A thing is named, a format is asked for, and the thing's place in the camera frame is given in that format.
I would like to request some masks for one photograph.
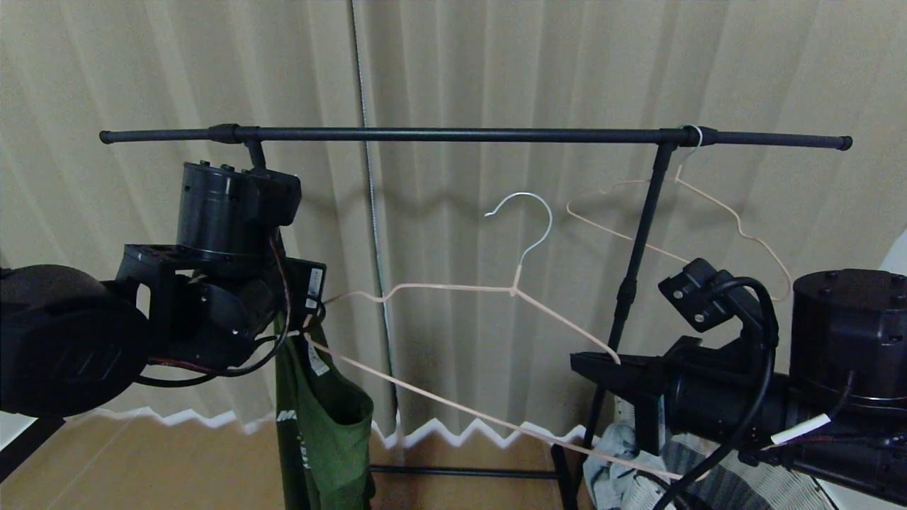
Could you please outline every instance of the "clothes rack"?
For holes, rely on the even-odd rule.
[[[764,132],[720,132],[699,126],[684,126],[658,130],[620,129],[447,129],[447,128],[280,128],[220,124],[207,129],[150,130],[100,133],[104,143],[209,140],[221,143],[242,143],[249,149],[249,156],[255,168],[265,168],[262,142],[535,142],[535,143],[652,143],[658,146],[652,164],[651,179],[646,200],[643,202],[637,235],[633,240],[627,270],[617,292],[614,322],[608,339],[608,346],[617,350],[623,329],[629,318],[629,311],[636,298],[637,276],[649,230],[658,207],[658,197],[670,165],[671,155],[678,147],[695,147],[714,144],[774,145],[786,147],[812,147],[846,151],[853,144],[849,136],[817,136],[807,134],[782,134]],[[582,445],[590,448],[595,429],[599,424],[601,408],[606,390],[596,387],[586,433]],[[380,473],[400,475],[440,476],[498,476],[511,478],[533,478],[557,480],[561,501],[565,509],[577,507],[576,495],[582,482],[581,456],[572,475],[561,446],[551,447],[553,471],[531,471],[511,469],[475,469],[465,467],[431,466],[372,466]]]

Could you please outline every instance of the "pink wire hanger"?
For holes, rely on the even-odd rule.
[[[586,332],[585,330],[581,329],[579,326],[576,326],[575,324],[573,324],[573,323],[570,322],[569,320],[567,320],[567,319],[565,319],[564,317],[562,317],[561,315],[559,315],[557,312],[555,312],[555,311],[549,309],[548,307],[544,306],[544,305],[541,304],[538,300],[536,300],[536,299],[534,299],[533,297],[527,295],[526,293],[524,293],[522,290],[520,290],[520,289],[517,287],[517,285],[518,285],[519,282],[520,282],[520,274],[521,274],[521,272],[522,272],[522,262],[523,262],[523,260],[526,258],[526,254],[529,253],[529,252],[530,252],[533,248],[535,248],[536,246],[542,244],[542,243],[545,241],[545,239],[548,238],[548,234],[551,232],[551,225],[554,223],[554,216],[553,216],[553,214],[551,213],[551,207],[549,207],[548,202],[546,202],[546,201],[545,201],[542,197],[540,197],[539,195],[536,195],[535,193],[529,193],[529,192],[527,192],[527,191],[519,191],[519,192],[512,193],[511,195],[508,195],[506,198],[504,198],[503,201],[501,201],[501,203],[498,204],[497,207],[494,208],[493,211],[486,213],[486,214],[485,214],[485,217],[487,218],[487,217],[493,216],[494,214],[496,214],[496,213],[498,212],[498,210],[501,208],[501,206],[503,206],[503,204],[504,204],[505,202],[507,202],[509,199],[511,199],[511,198],[513,198],[513,197],[515,197],[515,196],[520,196],[520,195],[533,197],[533,198],[537,199],[538,201],[540,201],[540,202],[545,206],[545,210],[548,212],[548,228],[545,230],[545,233],[544,233],[544,235],[541,237],[541,239],[539,239],[538,241],[534,242],[529,248],[527,248],[526,250],[523,251],[523,253],[522,253],[521,257],[520,257],[520,262],[519,262],[519,264],[517,265],[517,268],[516,268],[516,274],[515,274],[514,277],[513,277],[513,284],[512,284],[510,287],[486,287],[486,286],[478,286],[478,285],[447,285],[447,284],[433,284],[433,283],[402,283],[402,284],[400,284],[400,285],[394,286],[394,287],[387,293],[387,295],[384,296],[384,297],[382,297],[382,298],[381,298],[381,297],[377,297],[377,296],[372,295],[372,294],[369,294],[369,293],[367,293],[367,292],[363,292],[362,290],[354,290],[354,291],[352,291],[352,292],[348,292],[348,293],[346,293],[346,294],[341,294],[341,295],[339,295],[339,296],[336,296],[336,297],[334,297],[334,298],[331,298],[331,299],[326,300],[326,301],[325,301],[325,305],[327,306],[327,305],[330,305],[330,304],[332,304],[332,303],[336,303],[336,302],[338,302],[338,301],[340,301],[340,300],[342,300],[342,299],[350,298],[350,297],[352,297],[352,296],[361,296],[361,297],[364,297],[364,298],[366,298],[366,299],[369,299],[370,301],[373,301],[373,302],[375,302],[375,303],[383,303],[383,302],[388,301],[389,299],[391,299],[391,297],[393,297],[394,294],[395,294],[398,290],[400,290],[400,289],[444,289],[444,290],[465,290],[465,291],[474,291],[474,292],[507,292],[507,293],[510,294],[512,297],[519,297],[519,298],[525,300],[526,302],[530,303],[530,304],[533,305],[534,307],[536,307],[536,308],[542,310],[542,311],[545,312],[546,314],[548,314],[548,315],[550,315],[550,316],[556,318],[558,321],[560,321],[560,322],[566,324],[568,327],[570,327],[570,328],[573,329],[574,331],[579,332],[582,336],[584,336],[584,337],[590,339],[593,343],[595,343],[595,344],[599,345],[599,347],[603,348],[603,349],[605,350],[605,352],[608,352],[608,353],[611,355],[611,358],[614,359],[614,362],[619,364],[619,363],[620,363],[620,358],[618,357],[617,353],[614,352],[613,349],[611,349],[611,348],[608,347],[607,344],[605,344],[605,343],[602,342],[601,340],[599,340],[599,339],[593,337],[590,333],[588,333],[588,332]],[[309,322],[310,320],[311,320],[311,316],[306,317],[304,326],[307,326],[307,325],[308,325],[308,322]],[[671,472],[669,472],[669,471],[664,471],[664,470],[661,470],[661,469],[655,469],[655,468],[652,468],[652,467],[649,467],[649,466],[644,466],[644,465],[642,465],[642,464],[637,464],[637,463],[632,462],[632,461],[629,461],[629,460],[624,460],[624,459],[621,459],[621,458],[616,458],[615,456],[609,456],[609,455],[603,454],[603,453],[601,453],[601,452],[597,452],[597,451],[594,451],[594,450],[590,450],[590,449],[588,449],[588,448],[583,448],[582,446],[573,445],[573,444],[571,444],[571,443],[568,443],[568,442],[566,442],[566,441],[563,441],[563,440],[561,440],[561,439],[558,439],[557,437],[546,436],[546,435],[540,434],[540,433],[538,433],[538,432],[536,432],[536,431],[534,431],[534,430],[530,430],[530,429],[528,429],[528,428],[524,428],[524,427],[520,427],[520,426],[518,426],[518,425],[514,425],[513,423],[510,423],[510,422],[508,422],[508,421],[504,421],[504,420],[499,419],[499,418],[497,418],[497,417],[493,417],[493,416],[491,416],[491,415],[487,415],[487,414],[483,413],[482,411],[477,411],[477,410],[475,410],[475,409],[473,409],[473,408],[471,408],[471,407],[467,407],[467,406],[464,406],[463,404],[459,404],[459,403],[457,403],[457,402],[453,402],[452,400],[448,400],[448,399],[446,399],[446,398],[444,398],[444,397],[440,397],[440,396],[438,396],[438,395],[436,395],[436,394],[434,394],[434,393],[432,393],[432,392],[430,392],[430,391],[427,391],[427,390],[422,389],[422,388],[420,388],[420,387],[417,387],[417,386],[415,386],[415,385],[409,384],[409,383],[407,383],[407,382],[405,382],[405,381],[403,381],[403,380],[400,380],[400,379],[398,379],[398,378],[394,378],[394,377],[392,377],[392,376],[388,376],[387,374],[385,374],[384,372],[381,372],[380,370],[376,370],[376,369],[371,368],[371,367],[369,367],[369,366],[367,366],[367,365],[364,365],[363,363],[360,363],[359,361],[356,361],[355,359],[348,358],[348,357],[346,357],[346,356],[344,356],[344,355],[342,355],[342,354],[339,354],[339,353],[335,352],[335,351],[334,351],[333,349],[331,349],[331,348],[328,348],[328,347],[326,347],[326,346],[323,346],[323,345],[321,345],[321,344],[319,344],[319,343],[313,341],[312,338],[311,338],[311,336],[310,336],[308,333],[305,333],[305,334],[304,334],[304,338],[305,338],[306,341],[309,343],[309,345],[311,345],[311,346],[314,347],[314,348],[317,348],[318,350],[321,350],[321,351],[323,351],[323,352],[326,352],[327,354],[329,354],[329,355],[330,355],[331,357],[333,357],[334,359],[342,359],[342,360],[345,361],[346,363],[349,363],[350,365],[352,365],[352,366],[354,366],[354,367],[356,367],[356,368],[359,368],[360,370],[364,370],[365,372],[368,372],[369,374],[372,374],[372,375],[374,375],[374,376],[376,376],[376,377],[379,377],[379,378],[381,378],[381,379],[384,379],[384,380],[386,380],[386,381],[389,381],[389,382],[391,382],[391,383],[394,383],[395,385],[397,385],[397,386],[399,386],[399,387],[404,387],[404,388],[406,388],[406,389],[408,389],[408,390],[410,390],[410,391],[413,391],[413,392],[415,392],[415,393],[417,393],[417,394],[419,394],[419,395],[422,395],[423,397],[431,398],[432,400],[434,400],[434,401],[436,401],[436,402],[439,402],[439,403],[444,404],[444,405],[446,405],[446,406],[453,407],[454,409],[463,411],[464,413],[468,413],[468,414],[470,414],[470,415],[473,415],[473,416],[475,416],[475,417],[478,417],[478,418],[480,418],[480,419],[482,419],[482,420],[485,420],[485,421],[487,421],[487,422],[494,423],[494,424],[500,425],[500,426],[502,426],[502,427],[507,427],[507,428],[509,428],[510,430],[514,430],[514,431],[519,432],[519,433],[521,433],[521,434],[525,434],[526,436],[535,437],[536,439],[539,439],[539,440],[544,441],[544,442],[546,442],[546,443],[553,443],[553,444],[555,444],[555,445],[559,445],[559,446],[561,446],[561,447],[564,447],[564,448],[567,448],[567,449],[569,449],[569,450],[573,450],[573,451],[576,451],[576,452],[585,454],[585,455],[587,455],[587,456],[594,456],[594,457],[597,457],[597,458],[606,460],[606,461],[608,461],[608,462],[613,462],[613,463],[621,464],[621,465],[630,467],[630,468],[632,468],[632,469],[638,469],[639,471],[648,471],[648,472],[650,472],[650,473],[652,473],[653,475],[656,475],[656,476],[662,476],[662,477],[669,478],[669,479],[674,479],[674,480],[679,480],[679,479],[682,477],[682,475],[678,475],[678,474],[676,474],[676,473],[671,473]]]
[[[694,192],[695,194],[697,194],[697,195],[699,195],[699,196],[701,196],[701,197],[704,197],[704,198],[708,199],[708,200],[711,201],[712,203],[714,203],[714,204],[716,204],[717,206],[721,207],[721,209],[727,211],[727,212],[730,213],[732,216],[734,216],[734,220],[736,221],[737,234],[739,234],[740,237],[742,237],[742,238],[744,238],[744,239],[753,240],[753,241],[757,242],[760,246],[762,246],[762,247],[768,252],[768,254],[771,255],[772,259],[775,260],[775,263],[778,265],[779,268],[781,268],[781,271],[785,274],[785,279],[787,280],[787,286],[786,286],[786,288],[785,288],[785,293],[784,293],[780,298],[776,298],[775,296],[772,296],[772,300],[774,300],[774,301],[784,301],[784,300],[790,298],[791,290],[792,290],[793,285],[794,285],[794,280],[791,278],[791,273],[790,273],[789,270],[787,270],[787,267],[785,266],[785,264],[781,261],[781,259],[778,258],[777,254],[775,254],[775,251],[772,250],[772,247],[771,247],[771,246],[768,246],[768,243],[765,242],[764,240],[761,240],[761,239],[759,239],[759,238],[756,237],[756,236],[751,236],[751,235],[749,235],[749,234],[743,232],[743,223],[742,223],[742,221],[740,220],[740,215],[737,214],[736,211],[734,211],[733,209],[731,209],[729,206],[727,206],[725,203],[723,203],[722,201],[718,200],[717,198],[715,198],[715,197],[709,195],[708,193],[706,193],[706,192],[700,190],[699,188],[693,186],[692,184],[690,184],[690,183],[688,183],[688,182],[686,182],[686,181],[680,179],[680,173],[683,171],[683,167],[684,167],[684,164],[686,164],[687,159],[688,159],[691,155],[693,155],[693,152],[696,152],[696,151],[699,149],[699,147],[702,146],[702,130],[699,129],[699,126],[696,126],[696,125],[693,125],[693,124],[687,124],[687,125],[688,125],[689,127],[692,127],[692,128],[694,128],[694,129],[696,129],[696,131],[699,133],[699,144],[697,144],[696,147],[694,147],[692,150],[690,150],[689,152],[687,152],[686,154],[684,154],[683,158],[681,158],[681,160],[680,160],[680,165],[678,165],[677,173],[674,174],[674,177],[668,178],[668,179],[666,179],[665,181],[667,181],[667,182],[674,182],[675,184],[677,184],[677,185],[679,185],[679,186],[682,186],[682,187],[684,187],[684,188],[687,188],[688,190],[691,190],[691,191]],[[621,186],[627,186],[627,185],[630,185],[630,184],[645,184],[645,183],[648,183],[649,181],[651,181],[651,179],[638,179],[638,180],[635,180],[635,181],[623,181],[623,182],[618,182],[617,184],[614,184],[613,186],[611,186],[610,188],[608,188],[607,191],[602,191],[601,189],[599,189],[599,190],[596,190],[596,192],[601,193],[602,195],[607,195],[607,194],[611,193],[612,191],[616,190],[617,188],[619,188],[619,187],[621,187]],[[583,220],[583,221],[585,221],[586,223],[588,223],[589,225],[591,225],[591,226],[593,226],[593,227],[595,227],[595,228],[597,228],[597,229],[604,230],[604,231],[607,232],[608,234],[618,236],[618,237],[620,237],[620,238],[622,238],[622,239],[625,239],[625,240],[633,241],[633,238],[631,238],[630,236],[628,236],[628,235],[626,235],[626,234],[623,234],[623,233],[620,233],[620,232],[618,232],[618,231],[616,231],[616,230],[613,230],[613,229],[610,229],[610,228],[608,228],[608,227],[599,225],[599,224],[596,223],[595,221],[592,221],[592,220],[590,220],[590,219],[588,219],[588,218],[585,218],[585,217],[583,217],[583,216],[580,216],[577,212],[575,212],[575,211],[573,211],[573,210],[571,209],[571,203],[572,203],[574,200],[577,200],[577,199],[576,199],[576,198],[573,198],[573,199],[571,199],[570,201],[567,202],[567,212],[569,213],[570,216],[572,216],[572,217],[574,217],[574,218],[577,218],[577,219],[579,219],[579,220]],[[679,257],[678,255],[675,255],[674,253],[671,253],[670,251],[663,250],[663,249],[659,248],[658,246],[653,246],[653,245],[651,245],[651,244],[646,244],[646,248],[649,248],[649,249],[651,249],[651,250],[657,251],[658,253],[661,253],[662,255],[667,255],[667,256],[670,257],[671,259],[679,260],[680,262],[682,262],[682,263],[684,263],[684,264],[689,264],[689,260],[686,260],[686,259],[684,259],[684,258],[682,258],[682,257]]]

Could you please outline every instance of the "wooden floor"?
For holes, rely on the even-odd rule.
[[[547,447],[526,436],[504,450],[481,435],[460,448],[430,436],[406,450],[373,437],[371,451],[380,464],[552,468]],[[375,509],[561,508],[557,484],[546,480],[375,474],[375,482]],[[283,508],[277,437],[273,425],[246,435],[235,424],[92,417],[61,428],[0,484],[0,507]],[[585,488],[580,508],[590,508]]]

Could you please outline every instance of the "curtain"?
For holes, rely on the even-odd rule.
[[[907,5],[717,2],[4,2],[0,16],[0,250],[14,267],[52,262],[111,278],[123,243],[175,239],[180,168],[248,155],[206,142],[104,146],[101,129],[214,123],[291,126],[658,128],[851,134],[848,152],[707,147],[693,185],[735,208],[795,276],[878,267],[907,226]],[[266,144],[297,173],[290,254],[328,264],[327,295],[398,283],[521,288],[599,338],[610,329],[630,245],[565,207],[633,235],[649,175],[641,145],[351,142]],[[678,151],[679,156],[685,150]],[[374,184],[374,218],[369,177]],[[377,244],[373,220],[378,232]],[[667,184],[650,241],[775,294],[783,274],[733,218]],[[681,264],[648,251],[621,352],[658,354],[691,329],[657,283]],[[777,303],[782,331],[791,301]],[[328,340],[366,364],[465,405],[562,434],[583,422],[591,383],[568,354],[590,350],[506,295],[407,290],[380,306],[332,306]],[[726,325],[706,335],[716,346]],[[783,335],[779,353],[786,354]],[[786,368],[779,359],[779,369]],[[392,389],[355,371],[387,433]],[[472,417],[401,390],[406,431]],[[273,409],[270,369],[186,390],[131,388],[114,409]]]

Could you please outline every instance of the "green garment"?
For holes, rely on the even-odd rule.
[[[310,335],[327,345],[321,328]],[[369,508],[375,495],[368,471],[372,399],[302,336],[288,338],[277,355],[277,394],[287,509]]]

